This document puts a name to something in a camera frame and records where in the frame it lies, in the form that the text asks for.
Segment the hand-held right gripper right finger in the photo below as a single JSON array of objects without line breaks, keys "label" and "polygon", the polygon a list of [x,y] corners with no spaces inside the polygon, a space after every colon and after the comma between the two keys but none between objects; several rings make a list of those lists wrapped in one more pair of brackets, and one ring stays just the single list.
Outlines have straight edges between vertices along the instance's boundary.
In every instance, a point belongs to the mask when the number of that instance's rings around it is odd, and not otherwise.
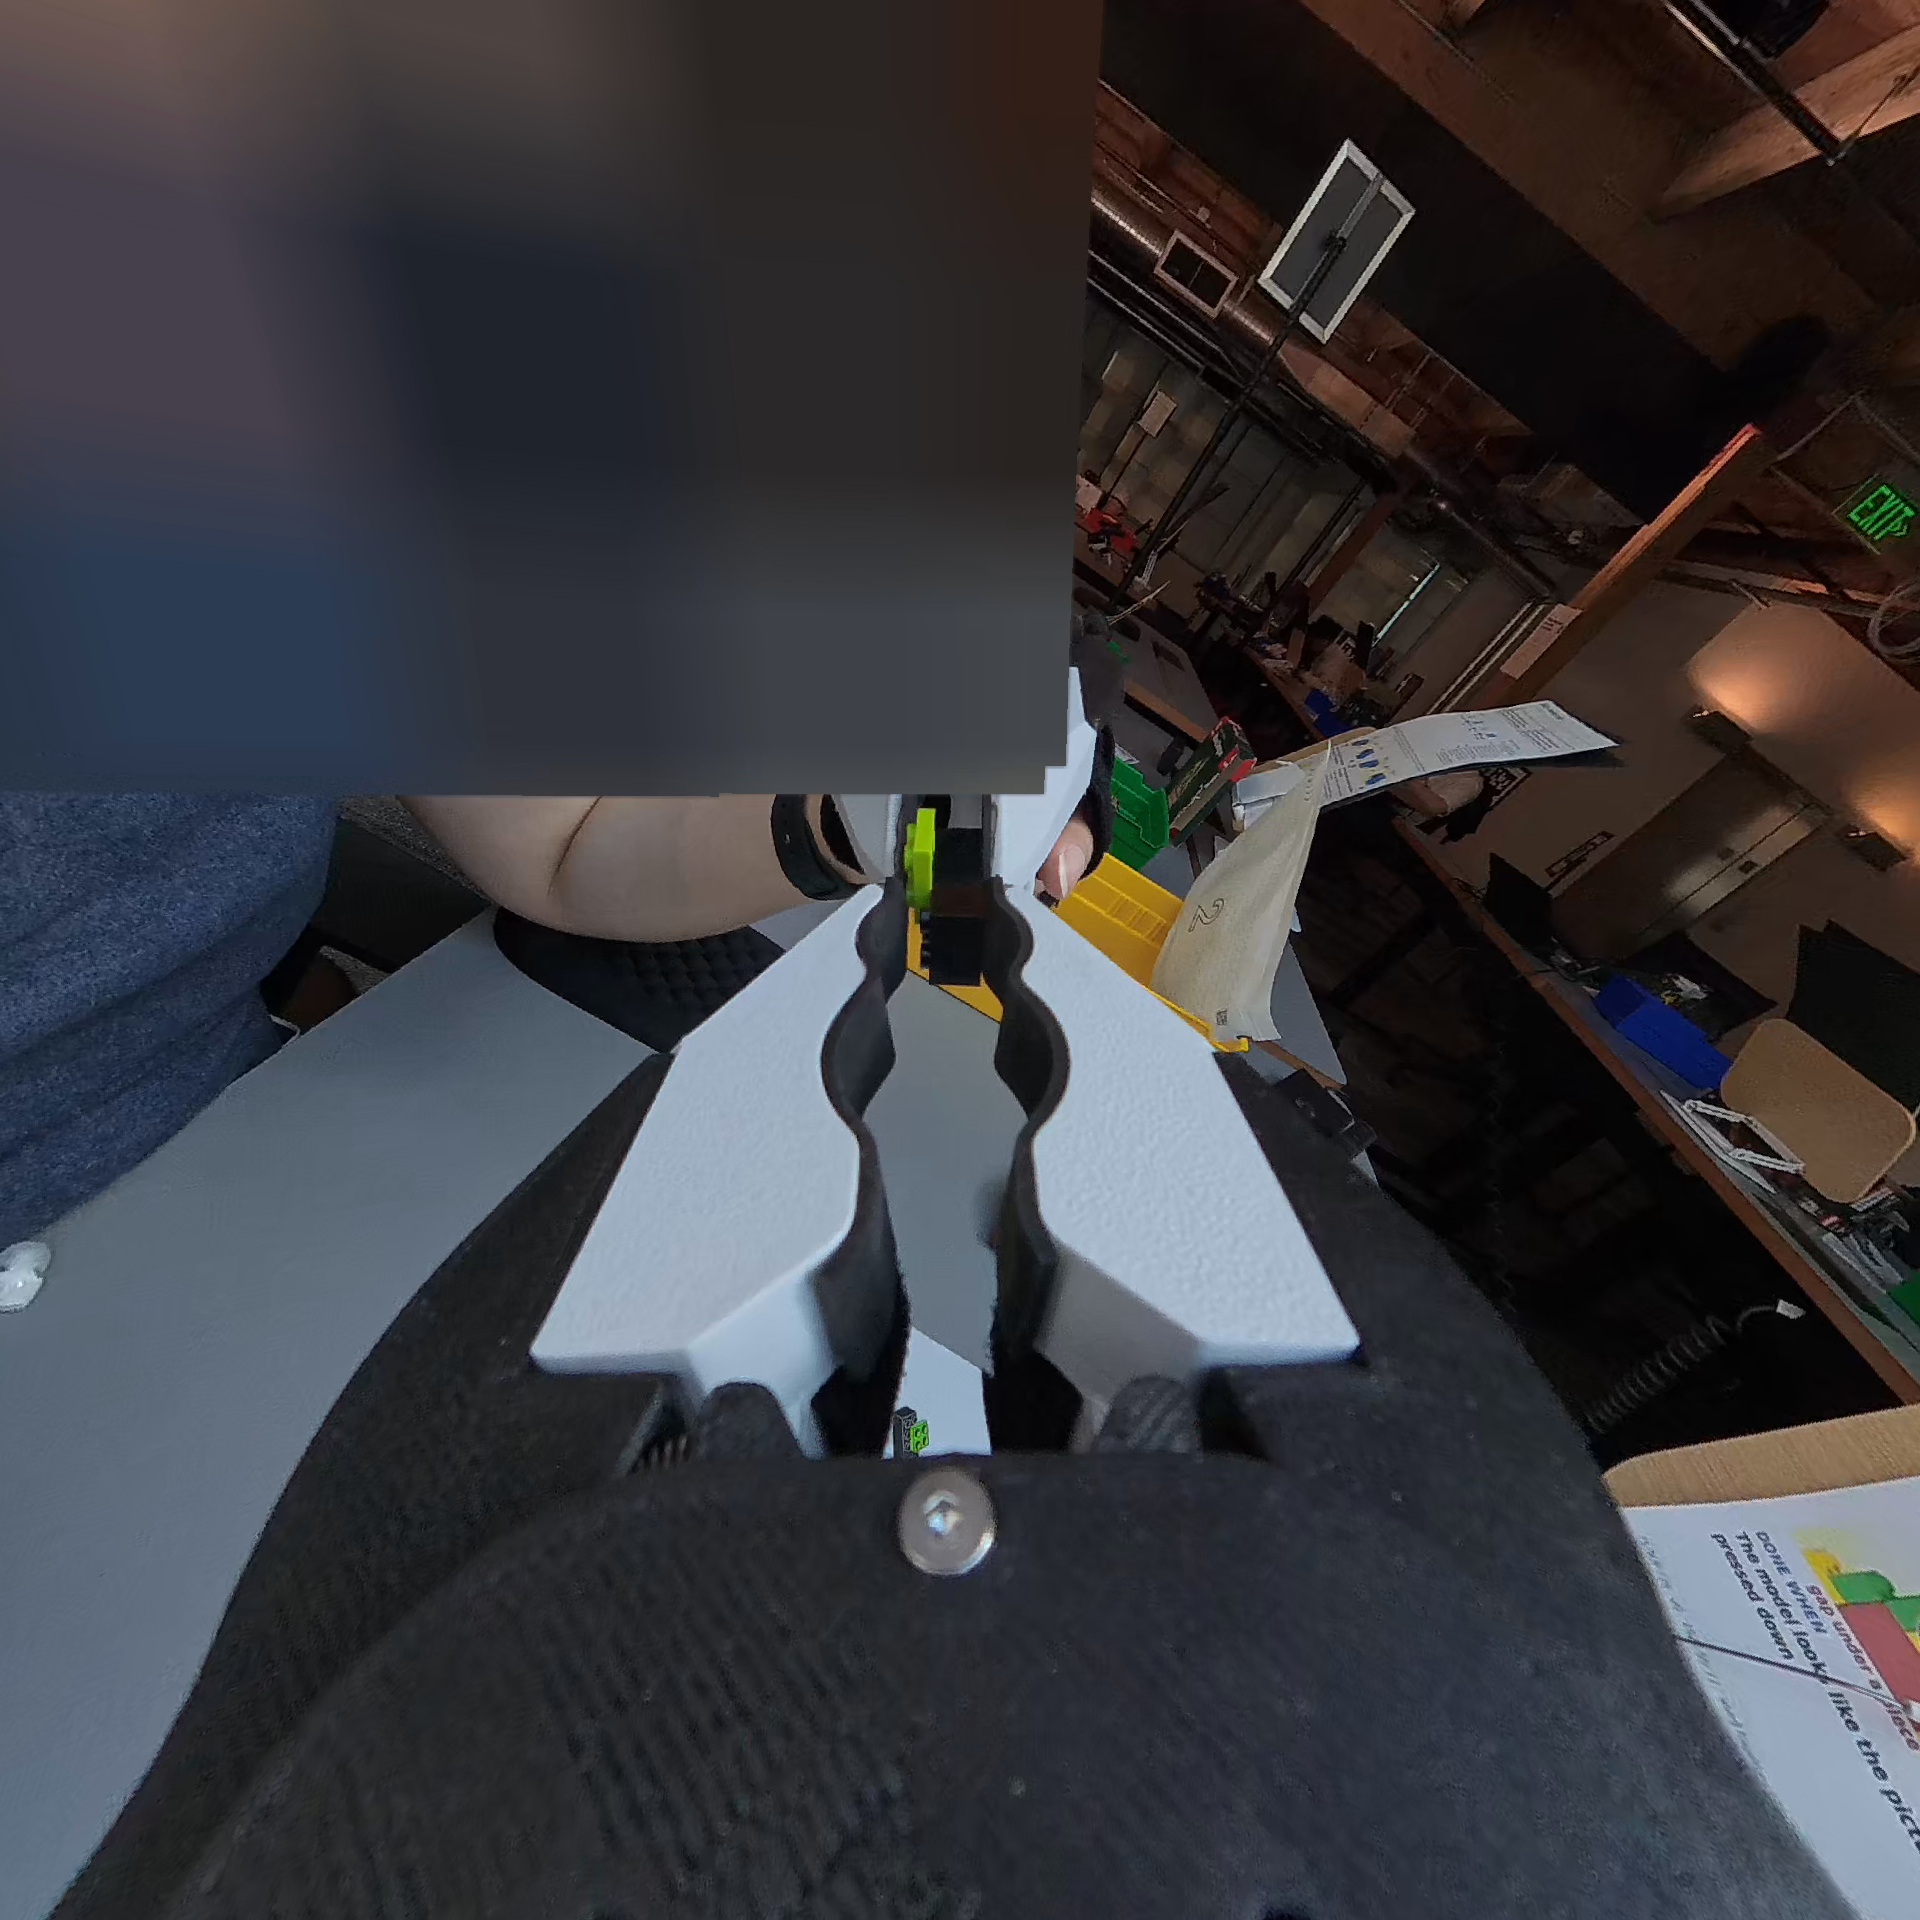
[{"label": "hand-held right gripper right finger", "polygon": [[1211,1045],[1011,890],[991,892],[989,980],[1025,1116],[1000,1208],[993,1448],[1069,1451],[1144,1378],[1352,1361],[1361,1335]]}]

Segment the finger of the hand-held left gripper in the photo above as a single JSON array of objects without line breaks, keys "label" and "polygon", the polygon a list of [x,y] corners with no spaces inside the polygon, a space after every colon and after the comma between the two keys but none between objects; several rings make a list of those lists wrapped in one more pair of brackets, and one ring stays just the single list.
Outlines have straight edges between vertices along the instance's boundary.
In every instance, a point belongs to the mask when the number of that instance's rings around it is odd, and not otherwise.
[{"label": "finger of the hand-held left gripper", "polygon": [[1011,892],[1025,890],[1033,896],[1038,867],[1064,828],[1070,819],[1089,819],[1089,780],[1098,730],[1089,721],[1078,668],[1069,671],[1066,721],[1066,759],[1048,768],[1043,792],[1038,796],[1000,796],[991,802],[989,871],[1005,880]]},{"label": "finger of the hand-held left gripper", "polygon": [[831,809],[849,857],[831,852],[842,880],[833,899],[849,899],[856,890],[886,888],[903,876],[903,802],[905,796],[831,796]]}]

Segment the printed instruction sheet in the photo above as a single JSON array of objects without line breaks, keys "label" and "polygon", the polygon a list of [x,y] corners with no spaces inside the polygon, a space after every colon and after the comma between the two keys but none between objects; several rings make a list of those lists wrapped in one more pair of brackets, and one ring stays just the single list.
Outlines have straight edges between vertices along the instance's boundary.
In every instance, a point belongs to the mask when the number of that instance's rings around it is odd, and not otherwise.
[{"label": "printed instruction sheet", "polygon": [[1698,1684],[1858,1915],[1918,1915],[1918,1480],[1624,1511]]}]

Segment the person's left forearm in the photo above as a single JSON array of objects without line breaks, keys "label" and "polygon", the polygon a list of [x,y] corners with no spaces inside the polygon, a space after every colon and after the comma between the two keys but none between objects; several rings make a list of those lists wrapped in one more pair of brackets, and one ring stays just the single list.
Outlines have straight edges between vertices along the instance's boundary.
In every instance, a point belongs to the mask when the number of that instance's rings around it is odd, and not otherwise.
[{"label": "person's left forearm", "polygon": [[805,905],[773,799],[402,799],[477,890],[525,921],[625,944],[703,940]]}]

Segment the long wooden workbench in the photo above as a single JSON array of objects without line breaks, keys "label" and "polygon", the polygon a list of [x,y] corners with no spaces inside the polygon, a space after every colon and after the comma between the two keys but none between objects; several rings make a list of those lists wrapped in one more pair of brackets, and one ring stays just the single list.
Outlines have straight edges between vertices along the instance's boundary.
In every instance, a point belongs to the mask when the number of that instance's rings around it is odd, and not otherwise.
[{"label": "long wooden workbench", "polygon": [[1595,1018],[1593,1000],[1578,986],[1554,975],[1549,963],[1522,948],[1483,908],[1472,888],[1453,873],[1431,839],[1416,832],[1407,821],[1395,821],[1395,834],[1413,852],[1424,873],[1438,888],[1448,909],[1467,921],[1481,940],[1496,946],[1521,983],[1553,1011],[1573,1041],[1603,1068],[1625,1097],[1630,1097],[1649,1128],[1662,1141],[1675,1165],[1704,1181],[1722,1209],[1739,1224],[1742,1233],[1762,1249],[1781,1274],[1798,1285],[1813,1307],[1874,1371],[1896,1402],[1918,1404],[1917,1345],[1896,1335],[1880,1319],[1863,1313],[1838,1285],[1838,1275],[1816,1251],[1798,1236],[1778,1209],[1762,1205],[1760,1196],[1739,1186],[1729,1169],[1717,1164],[1666,1101],[1664,1081],[1642,1050],[1624,1042],[1619,1034]]}]

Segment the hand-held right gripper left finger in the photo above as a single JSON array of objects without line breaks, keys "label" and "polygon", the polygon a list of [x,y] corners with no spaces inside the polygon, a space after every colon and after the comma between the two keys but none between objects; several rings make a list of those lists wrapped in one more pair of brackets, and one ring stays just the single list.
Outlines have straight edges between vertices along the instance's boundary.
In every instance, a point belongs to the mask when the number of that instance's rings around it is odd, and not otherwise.
[{"label": "hand-held right gripper left finger", "polygon": [[886,1450],[909,1307],[866,1111],[903,888],[866,888],[670,1060],[533,1343],[546,1375],[761,1386],[805,1451]]}]

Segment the white truss model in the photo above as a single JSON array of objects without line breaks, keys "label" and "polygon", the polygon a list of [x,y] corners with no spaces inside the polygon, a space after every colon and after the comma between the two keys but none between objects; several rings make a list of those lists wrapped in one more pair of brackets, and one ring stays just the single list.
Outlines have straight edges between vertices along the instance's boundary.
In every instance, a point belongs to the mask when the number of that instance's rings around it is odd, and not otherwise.
[{"label": "white truss model", "polygon": [[1799,1179],[1806,1176],[1806,1164],[1753,1119],[1704,1097],[1674,1100],[1666,1095],[1664,1101],[1693,1138],[1715,1155],[1717,1164],[1742,1172],[1747,1179]]}]

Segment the black desk clamp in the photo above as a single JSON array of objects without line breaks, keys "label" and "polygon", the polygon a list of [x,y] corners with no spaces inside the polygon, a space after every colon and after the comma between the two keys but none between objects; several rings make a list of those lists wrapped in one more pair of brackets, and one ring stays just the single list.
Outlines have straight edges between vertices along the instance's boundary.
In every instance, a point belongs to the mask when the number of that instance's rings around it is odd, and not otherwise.
[{"label": "black desk clamp", "polygon": [[1275,1085],[1279,1093],[1330,1141],[1342,1159],[1357,1165],[1370,1181],[1378,1184],[1371,1151],[1377,1131],[1349,1106],[1341,1089],[1329,1089],[1309,1071],[1296,1071]]}]

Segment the long printed leaflet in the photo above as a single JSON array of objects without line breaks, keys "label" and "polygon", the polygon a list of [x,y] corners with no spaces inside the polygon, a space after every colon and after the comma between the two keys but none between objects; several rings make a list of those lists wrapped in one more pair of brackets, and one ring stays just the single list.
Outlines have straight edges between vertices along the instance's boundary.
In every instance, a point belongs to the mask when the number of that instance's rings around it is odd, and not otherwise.
[{"label": "long printed leaflet", "polygon": [[1445,773],[1608,754],[1619,744],[1554,701],[1440,712],[1329,744],[1322,809]]}]

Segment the person's blue shirt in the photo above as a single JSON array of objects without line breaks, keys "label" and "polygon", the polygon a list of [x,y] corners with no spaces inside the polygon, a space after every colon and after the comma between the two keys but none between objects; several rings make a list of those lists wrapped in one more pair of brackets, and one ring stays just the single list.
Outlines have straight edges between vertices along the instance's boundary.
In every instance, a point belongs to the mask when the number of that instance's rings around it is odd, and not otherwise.
[{"label": "person's blue shirt", "polygon": [[3,1236],[41,1240],[281,1034],[261,994],[329,876],[336,799],[3,799]]}]

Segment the plywood chair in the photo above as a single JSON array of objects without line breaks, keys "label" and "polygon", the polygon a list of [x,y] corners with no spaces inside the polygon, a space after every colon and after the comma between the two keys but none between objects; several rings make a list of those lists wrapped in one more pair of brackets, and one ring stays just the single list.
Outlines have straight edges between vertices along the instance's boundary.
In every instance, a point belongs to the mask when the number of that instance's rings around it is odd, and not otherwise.
[{"label": "plywood chair", "polygon": [[1719,1101],[1778,1138],[1808,1184],[1846,1208],[1885,1184],[1917,1143],[1917,1116],[1897,1097],[1789,1019],[1750,1034]]}]

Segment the blue plastic bin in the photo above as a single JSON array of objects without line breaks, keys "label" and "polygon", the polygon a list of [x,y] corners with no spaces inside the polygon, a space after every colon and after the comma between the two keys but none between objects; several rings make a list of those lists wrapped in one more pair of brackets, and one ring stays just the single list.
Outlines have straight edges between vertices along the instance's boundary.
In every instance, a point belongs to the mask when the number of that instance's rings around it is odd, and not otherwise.
[{"label": "blue plastic bin", "polygon": [[1690,1016],[1670,1007],[1630,975],[1609,975],[1592,1007],[1595,1018],[1611,1026],[1622,1041],[1646,1052],[1697,1093],[1715,1093],[1734,1068],[1734,1060]]}]

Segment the dark green and red box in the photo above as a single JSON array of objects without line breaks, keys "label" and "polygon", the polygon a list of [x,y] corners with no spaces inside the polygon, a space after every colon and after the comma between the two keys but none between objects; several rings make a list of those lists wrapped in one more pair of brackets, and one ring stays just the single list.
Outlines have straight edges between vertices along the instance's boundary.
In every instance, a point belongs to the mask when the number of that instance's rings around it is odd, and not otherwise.
[{"label": "dark green and red box", "polygon": [[1224,716],[1168,780],[1168,842],[1183,844],[1253,768],[1258,756],[1242,728]]}]

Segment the yellow plastic bin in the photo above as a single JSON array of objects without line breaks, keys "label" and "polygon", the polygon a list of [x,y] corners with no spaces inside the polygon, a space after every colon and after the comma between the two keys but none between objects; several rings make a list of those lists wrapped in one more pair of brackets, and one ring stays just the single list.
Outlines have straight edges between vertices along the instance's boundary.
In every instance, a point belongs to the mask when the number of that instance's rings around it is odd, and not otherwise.
[{"label": "yellow plastic bin", "polygon": [[1166,938],[1173,933],[1183,900],[1155,880],[1106,855],[1081,877],[1070,899],[1055,908],[1057,917],[1099,948],[1117,968],[1195,1029],[1216,1052],[1243,1055],[1249,1041],[1214,1041],[1209,1023],[1190,1016],[1175,1001],[1152,992]]}]

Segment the black wristband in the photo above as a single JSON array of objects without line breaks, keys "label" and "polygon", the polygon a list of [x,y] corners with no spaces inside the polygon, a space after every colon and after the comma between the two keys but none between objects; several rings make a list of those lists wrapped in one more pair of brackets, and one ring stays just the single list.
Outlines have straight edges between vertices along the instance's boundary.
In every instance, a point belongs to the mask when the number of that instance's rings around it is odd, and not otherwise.
[{"label": "black wristband", "polygon": [[784,880],[807,900],[839,904],[866,880],[833,851],[833,837],[825,832],[827,801],[776,796],[770,834]]}]

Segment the black mesh pad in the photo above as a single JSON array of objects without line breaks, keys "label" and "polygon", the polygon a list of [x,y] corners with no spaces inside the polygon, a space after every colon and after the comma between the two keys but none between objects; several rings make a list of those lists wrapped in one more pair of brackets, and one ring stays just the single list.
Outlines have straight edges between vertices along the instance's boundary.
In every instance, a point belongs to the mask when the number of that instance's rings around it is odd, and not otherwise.
[{"label": "black mesh pad", "polygon": [[509,908],[495,913],[495,941],[536,986],[651,1052],[682,1045],[784,955],[758,928],[625,944],[546,928]]}]

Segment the light panel on stand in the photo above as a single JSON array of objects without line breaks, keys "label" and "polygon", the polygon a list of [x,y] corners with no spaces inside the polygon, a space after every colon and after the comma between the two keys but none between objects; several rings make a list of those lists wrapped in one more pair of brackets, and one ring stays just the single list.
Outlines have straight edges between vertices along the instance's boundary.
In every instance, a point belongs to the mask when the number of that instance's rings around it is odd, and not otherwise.
[{"label": "light panel on stand", "polygon": [[1345,139],[1256,284],[1281,307],[1282,323],[1237,386],[1209,442],[1158,522],[1136,573],[1147,573],[1190,522],[1190,506],[1237,420],[1281,371],[1286,343],[1303,332],[1320,345],[1338,335],[1368,282],[1410,225],[1413,207],[1352,139]]}]

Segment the black and lime brick assembly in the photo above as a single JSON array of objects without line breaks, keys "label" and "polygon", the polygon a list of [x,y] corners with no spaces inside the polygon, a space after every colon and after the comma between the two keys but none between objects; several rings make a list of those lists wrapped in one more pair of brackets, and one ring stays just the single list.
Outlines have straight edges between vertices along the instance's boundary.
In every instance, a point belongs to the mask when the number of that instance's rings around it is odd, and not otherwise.
[{"label": "black and lime brick assembly", "polygon": [[930,796],[903,804],[901,873],[930,986],[983,986],[993,905],[993,809],[983,799]]}]

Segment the grey desk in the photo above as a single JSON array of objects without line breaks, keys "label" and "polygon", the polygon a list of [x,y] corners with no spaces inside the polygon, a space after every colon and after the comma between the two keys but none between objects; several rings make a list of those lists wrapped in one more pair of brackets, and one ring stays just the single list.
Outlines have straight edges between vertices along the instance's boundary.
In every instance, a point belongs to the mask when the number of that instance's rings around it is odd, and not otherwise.
[{"label": "grey desk", "polygon": [[478,924],[41,1240],[6,1313],[6,1915],[48,1915],[149,1772],[322,1417],[633,1041]]}]

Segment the white cloth bag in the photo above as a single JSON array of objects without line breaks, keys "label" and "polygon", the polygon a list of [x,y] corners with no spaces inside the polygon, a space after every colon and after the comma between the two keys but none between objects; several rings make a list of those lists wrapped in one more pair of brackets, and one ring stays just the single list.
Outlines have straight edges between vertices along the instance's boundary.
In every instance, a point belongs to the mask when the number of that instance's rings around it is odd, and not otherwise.
[{"label": "white cloth bag", "polygon": [[1273,991],[1313,851],[1330,747],[1256,770],[1234,789],[1233,834],[1160,948],[1151,991],[1214,1045],[1279,1042]]}]

